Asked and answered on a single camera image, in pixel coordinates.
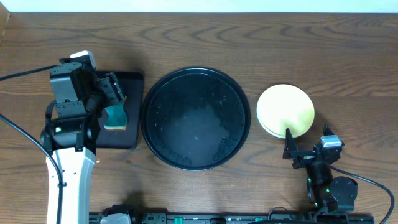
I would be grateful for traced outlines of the green scouring sponge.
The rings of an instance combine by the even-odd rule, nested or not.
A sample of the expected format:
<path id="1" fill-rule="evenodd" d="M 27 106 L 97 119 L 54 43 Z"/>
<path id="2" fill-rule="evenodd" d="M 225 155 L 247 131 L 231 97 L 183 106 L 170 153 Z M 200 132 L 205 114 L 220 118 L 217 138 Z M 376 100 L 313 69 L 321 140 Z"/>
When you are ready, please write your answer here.
<path id="1" fill-rule="evenodd" d="M 124 110 L 124 103 L 127 97 L 117 105 L 109 106 L 105 108 L 108 114 L 108 118 L 104 124 L 104 128 L 108 130 L 125 130 L 128 124 L 127 114 Z"/>

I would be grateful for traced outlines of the yellow plate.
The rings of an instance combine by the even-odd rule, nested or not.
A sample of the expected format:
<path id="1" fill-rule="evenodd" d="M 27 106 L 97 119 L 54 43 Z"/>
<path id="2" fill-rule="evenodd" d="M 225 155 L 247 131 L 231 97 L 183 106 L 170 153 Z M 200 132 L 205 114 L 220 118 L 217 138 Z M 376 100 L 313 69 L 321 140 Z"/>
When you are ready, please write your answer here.
<path id="1" fill-rule="evenodd" d="M 278 84 L 261 94 L 256 115 L 260 125 L 269 134 L 283 139 L 289 129 L 292 136 L 297 138 L 311 128 L 315 108 L 310 97 L 300 88 Z"/>

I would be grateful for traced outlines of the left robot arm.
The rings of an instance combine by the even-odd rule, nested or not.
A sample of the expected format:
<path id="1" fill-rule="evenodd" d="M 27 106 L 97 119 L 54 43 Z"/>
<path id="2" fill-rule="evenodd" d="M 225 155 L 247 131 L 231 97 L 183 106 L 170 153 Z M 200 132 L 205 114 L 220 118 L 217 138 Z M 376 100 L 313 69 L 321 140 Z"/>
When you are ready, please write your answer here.
<path id="1" fill-rule="evenodd" d="M 96 74 L 89 52 L 60 59 L 50 70 L 55 100 L 46 109 L 41 142 L 49 154 L 47 223 L 88 223 L 98 119 L 124 100 L 113 72 Z"/>

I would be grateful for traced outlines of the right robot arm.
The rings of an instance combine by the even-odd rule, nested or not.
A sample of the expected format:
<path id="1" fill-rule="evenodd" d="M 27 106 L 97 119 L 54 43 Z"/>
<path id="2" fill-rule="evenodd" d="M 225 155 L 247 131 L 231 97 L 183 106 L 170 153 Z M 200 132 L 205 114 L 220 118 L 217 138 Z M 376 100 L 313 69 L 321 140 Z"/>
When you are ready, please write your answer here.
<path id="1" fill-rule="evenodd" d="M 316 209 L 308 218 L 317 222 L 318 217 L 346 215 L 354 210 L 358 195 L 358 183 L 349 177 L 333 177 L 331 164 L 340 159 L 344 142 L 328 127 L 324 126 L 320 142 L 310 151 L 299 151 L 295 139 L 286 129 L 283 159 L 291 159 L 294 169 L 307 172 L 308 200 Z"/>

